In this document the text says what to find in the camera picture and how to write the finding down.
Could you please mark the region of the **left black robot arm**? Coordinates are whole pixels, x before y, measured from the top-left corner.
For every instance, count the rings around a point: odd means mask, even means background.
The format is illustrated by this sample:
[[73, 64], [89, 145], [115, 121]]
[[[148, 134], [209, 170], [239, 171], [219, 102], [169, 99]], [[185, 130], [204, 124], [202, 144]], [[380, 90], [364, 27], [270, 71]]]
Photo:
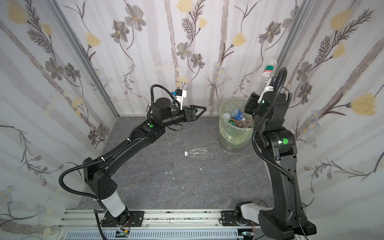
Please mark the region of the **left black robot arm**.
[[84, 169], [84, 174], [85, 183], [95, 194], [94, 199], [113, 218], [128, 216], [128, 209], [112, 176], [127, 160], [158, 140], [166, 132], [166, 127], [196, 121], [206, 110], [206, 107], [195, 105], [179, 109], [171, 104], [170, 99], [157, 99], [151, 106], [149, 118], [134, 128], [126, 140], [105, 155], [84, 161], [92, 164]]

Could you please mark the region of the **clear bottle green cap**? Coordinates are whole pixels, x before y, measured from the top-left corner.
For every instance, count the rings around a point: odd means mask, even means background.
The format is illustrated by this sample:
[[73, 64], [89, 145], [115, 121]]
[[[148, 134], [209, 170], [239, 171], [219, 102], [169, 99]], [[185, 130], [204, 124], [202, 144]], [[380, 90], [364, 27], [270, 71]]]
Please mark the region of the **clear bottle green cap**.
[[256, 85], [256, 94], [261, 95], [265, 87], [269, 84], [270, 78], [274, 75], [275, 68], [277, 66], [276, 60], [267, 61], [263, 73], [260, 75], [257, 85]]

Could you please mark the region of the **clear bottle blue label white cap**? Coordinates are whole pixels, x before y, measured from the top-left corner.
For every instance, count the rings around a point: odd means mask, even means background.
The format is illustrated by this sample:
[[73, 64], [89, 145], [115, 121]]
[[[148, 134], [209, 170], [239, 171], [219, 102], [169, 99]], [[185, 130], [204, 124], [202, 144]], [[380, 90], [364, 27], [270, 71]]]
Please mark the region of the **clear bottle blue label white cap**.
[[232, 108], [229, 110], [229, 114], [236, 121], [245, 121], [245, 117], [242, 111], [238, 108]]

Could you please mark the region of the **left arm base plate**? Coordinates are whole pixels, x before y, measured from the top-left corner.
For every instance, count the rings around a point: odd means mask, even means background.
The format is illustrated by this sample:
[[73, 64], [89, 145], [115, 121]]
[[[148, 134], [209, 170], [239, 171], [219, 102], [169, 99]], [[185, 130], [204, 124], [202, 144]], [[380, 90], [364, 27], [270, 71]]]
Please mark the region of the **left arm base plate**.
[[141, 227], [144, 220], [144, 211], [124, 211], [118, 217], [106, 212], [101, 220], [102, 227]]

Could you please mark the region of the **green soda bottle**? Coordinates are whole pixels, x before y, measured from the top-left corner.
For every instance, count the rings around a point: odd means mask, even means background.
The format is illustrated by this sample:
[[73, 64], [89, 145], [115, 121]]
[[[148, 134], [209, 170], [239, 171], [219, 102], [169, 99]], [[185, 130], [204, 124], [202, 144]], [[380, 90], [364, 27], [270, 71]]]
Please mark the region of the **green soda bottle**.
[[235, 126], [235, 127], [238, 126], [238, 124], [236, 123], [236, 121], [233, 120], [233, 119], [230, 119], [230, 120], [229, 120], [229, 124], [231, 124], [232, 126]]

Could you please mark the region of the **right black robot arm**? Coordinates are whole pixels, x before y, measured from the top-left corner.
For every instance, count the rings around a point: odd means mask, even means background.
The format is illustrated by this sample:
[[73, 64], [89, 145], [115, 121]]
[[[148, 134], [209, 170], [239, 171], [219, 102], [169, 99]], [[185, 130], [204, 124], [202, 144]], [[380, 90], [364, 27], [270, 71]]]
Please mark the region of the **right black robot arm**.
[[270, 173], [274, 206], [267, 208], [253, 202], [236, 205], [238, 224], [253, 222], [264, 235], [274, 240], [293, 240], [295, 236], [317, 234], [317, 227], [305, 213], [297, 180], [297, 145], [294, 134], [287, 130], [284, 117], [290, 95], [266, 92], [252, 93], [245, 105], [245, 113], [254, 120], [252, 146]]

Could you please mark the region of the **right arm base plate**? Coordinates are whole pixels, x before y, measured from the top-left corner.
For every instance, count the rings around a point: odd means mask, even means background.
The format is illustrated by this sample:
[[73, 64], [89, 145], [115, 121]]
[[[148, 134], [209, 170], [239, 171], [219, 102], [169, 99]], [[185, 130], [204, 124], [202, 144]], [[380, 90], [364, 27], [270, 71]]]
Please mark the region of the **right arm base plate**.
[[221, 218], [219, 223], [223, 227], [238, 227], [241, 226], [241, 223], [238, 222], [236, 213], [234, 210], [223, 210], [221, 211]]

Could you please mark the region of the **white bottle red cap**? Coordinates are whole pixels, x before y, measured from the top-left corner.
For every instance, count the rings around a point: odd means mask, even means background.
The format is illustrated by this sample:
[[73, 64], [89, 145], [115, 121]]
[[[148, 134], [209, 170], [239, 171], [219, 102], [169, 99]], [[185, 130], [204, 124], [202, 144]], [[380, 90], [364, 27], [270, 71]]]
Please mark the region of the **white bottle red cap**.
[[222, 119], [225, 122], [228, 122], [231, 119], [231, 115], [229, 113], [224, 113], [224, 114], [222, 114]]

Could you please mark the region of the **crushed clear bottle white cap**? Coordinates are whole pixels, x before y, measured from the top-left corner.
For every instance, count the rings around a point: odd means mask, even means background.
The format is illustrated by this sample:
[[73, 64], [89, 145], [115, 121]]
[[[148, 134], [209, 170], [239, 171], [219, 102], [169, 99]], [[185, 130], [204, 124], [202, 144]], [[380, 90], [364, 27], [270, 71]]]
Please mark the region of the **crushed clear bottle white cap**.
[[184, 151], [185, 157], [195, 157], [199, 155], [203, 155], [208, 151], [207, 147], [199, 147], [199, 148], [194, 148], [189, 151]]

